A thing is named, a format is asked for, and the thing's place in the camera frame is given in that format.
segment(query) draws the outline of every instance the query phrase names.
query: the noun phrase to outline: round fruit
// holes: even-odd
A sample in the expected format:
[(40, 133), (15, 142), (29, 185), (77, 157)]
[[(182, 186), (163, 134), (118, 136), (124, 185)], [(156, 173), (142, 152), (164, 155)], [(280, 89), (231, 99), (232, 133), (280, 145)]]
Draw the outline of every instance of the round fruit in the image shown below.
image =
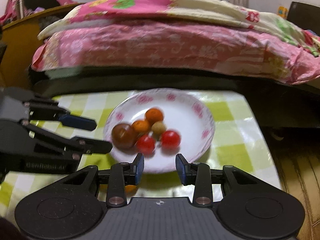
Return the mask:
[(153, 125), (155, 122), (162, 122), (164, 119), (163, 113), (158, 108), (150, 108), (148, 111), (146, 111), (145, 116), (151, 125)]
[(117, 124), (111, 132), (112, 143), (119, 149), (130, 149), (135, 145), (138, 134), (127, 123)]
[(163, 122), (158, 121), (153, 124), (153, 126), (151, 127), (151, 130), (153, 131), (153, 133), (160, 135), (164, 133), (167, 130), (167, 128)]
[(145, 134), (150, 132), (150, 124), (147, 120), (137, 120), (131, 126), (137, 133)]
[(174, 130), (167, 130), (161, 135), (161, 147), (168, 150), (174, 150), (181, 143), (180, 135)]
[(155, 144), (156, 141), (149, 135), (145, 134), (138, 139), (136, 147), (139, 153), (143, 153), (144, 155), (148, 156), (151, 155), (155, 150)]

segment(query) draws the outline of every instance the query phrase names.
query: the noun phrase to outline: wooden desk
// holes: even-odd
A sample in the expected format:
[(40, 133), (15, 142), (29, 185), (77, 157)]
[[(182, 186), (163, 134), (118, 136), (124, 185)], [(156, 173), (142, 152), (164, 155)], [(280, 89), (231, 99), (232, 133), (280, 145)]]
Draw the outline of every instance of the wooden desk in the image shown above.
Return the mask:
[(5, 25), (2, 28), (2, 41), (7, 44), (7, 50), (0, 65), (0, 83), (7, 87), (30, 89), (27, 69), (34, 53), (43, 44), (37, 38), (40, 33), (39, 19), (57, 14), (66, 15), (78, 5), (80, 3), (51, 8)]

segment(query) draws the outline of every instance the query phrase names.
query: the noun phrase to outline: tablecloth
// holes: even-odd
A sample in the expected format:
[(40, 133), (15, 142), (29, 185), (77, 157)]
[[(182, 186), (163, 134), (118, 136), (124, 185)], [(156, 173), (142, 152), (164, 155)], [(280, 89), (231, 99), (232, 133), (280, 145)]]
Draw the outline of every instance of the tablecloth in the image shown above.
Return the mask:
[[(58, 122), (36, 122), (44, 129), (71, 138), (82, 136), (103, 139), (103, 128), (111, 111), (123, 100), (138, 91), (105, 92), (64, 95), (56, 97), (59, 106), (68, 108), (72, 114), (93, 118), (97, 128), (90, 132), (63, 127)], [(209, 150), (199, 161), (212, 169), (223, 165), (234, 165), (267, 183), (281, 188), (279, 177), (268, 146), (244, 96), (230, 91), (187, 91), (204, 102), (212, 111), (216, 131)], [(99, 169), (108, 169), (115, 160), (110, 155), (84, 155), (79, 169), (95, 164)], [(0, 216), (15, 223), (14, 209), (25, 196), (62, 178), (61, 175), (26, 174), (10, 172), (0, 188)], [(212, 185), (214, 201), (222, 199), (220, 185)], [(180, 184), (176, 172), (144, 174), (140, 185), (128, 191), (132, 196), (178, 197), (188, 196), (192, 200), (194, 186)], [(99, 199), (105, 200), (106, 186), (102, 186)]]

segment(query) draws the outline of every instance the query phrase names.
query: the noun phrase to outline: pink bed sheet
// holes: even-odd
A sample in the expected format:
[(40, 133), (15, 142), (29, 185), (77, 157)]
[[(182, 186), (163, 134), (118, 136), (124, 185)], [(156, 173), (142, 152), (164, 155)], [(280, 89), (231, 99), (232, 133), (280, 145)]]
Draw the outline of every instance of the pink bed sheet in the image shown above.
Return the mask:
[(75, 66), (192, 68), (286, 84), (320, 75), (320, 58), (271, 34), (180, 20), (123, 20), (57, 32), (32, 64), (36, 71)]

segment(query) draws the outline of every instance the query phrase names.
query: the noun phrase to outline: white plate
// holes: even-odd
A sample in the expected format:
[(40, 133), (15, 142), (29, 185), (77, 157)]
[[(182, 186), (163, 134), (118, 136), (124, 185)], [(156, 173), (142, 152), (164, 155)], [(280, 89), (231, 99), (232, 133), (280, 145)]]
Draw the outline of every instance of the white plate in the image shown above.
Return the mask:
[[(132, 124), (144, 119), (145, 112), (157, 107), (164, 113), (164, 124), (181, 135), (180, 149), (167, 154), (159, 143), (152, 157), (145, 157), (144, 173), (165, 173), (175, 171), (175, 155), (182, 153), (188, 162), (199, 159), (210, 147), (215, 123), (210, 110), (191, 95), (175, 89), (151, 89), (135, 94), (119, 104), (110, 114), (104, 127), (104, 139), (112, 142), (111, 131), (121, 122)], [(113, 147), (110, 152), (118, 162), (131, 163), (135, 151), (124, 152)]]

